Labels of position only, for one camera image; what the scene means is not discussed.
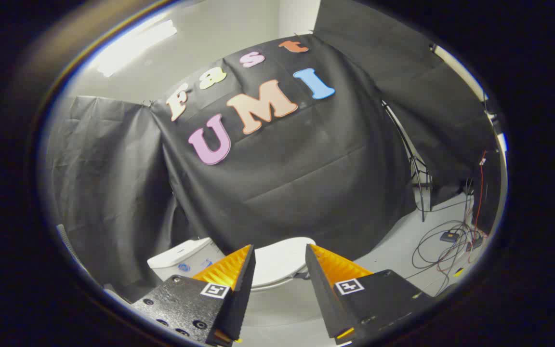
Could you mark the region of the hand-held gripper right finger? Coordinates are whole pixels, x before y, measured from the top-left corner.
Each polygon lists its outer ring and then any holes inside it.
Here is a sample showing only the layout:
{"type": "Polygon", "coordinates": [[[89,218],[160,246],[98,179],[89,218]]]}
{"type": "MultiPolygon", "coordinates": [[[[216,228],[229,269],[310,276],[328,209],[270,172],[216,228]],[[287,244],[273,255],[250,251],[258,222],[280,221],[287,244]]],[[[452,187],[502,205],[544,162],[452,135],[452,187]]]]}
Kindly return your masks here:
{"type": "Polygon", "coordinates": [[[315,244],[305,261],[328,336],[361,345],[394,334],[436,305],[390,269],[372,272],[315,244]]]}

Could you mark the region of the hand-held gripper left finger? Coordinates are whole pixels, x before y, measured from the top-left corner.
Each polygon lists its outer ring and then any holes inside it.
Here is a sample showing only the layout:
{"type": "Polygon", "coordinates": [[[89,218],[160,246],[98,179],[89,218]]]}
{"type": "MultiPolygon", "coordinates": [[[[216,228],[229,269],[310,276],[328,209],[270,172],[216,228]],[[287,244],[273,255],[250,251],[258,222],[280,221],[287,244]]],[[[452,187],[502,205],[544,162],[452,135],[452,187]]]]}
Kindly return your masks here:
{"type": "Polygon", "coordinates": [[[255,248],[249,244],[193,277],[172,275],[132,307],[178,337],[230,347],[240,338],[255,265],[255,248]]]}

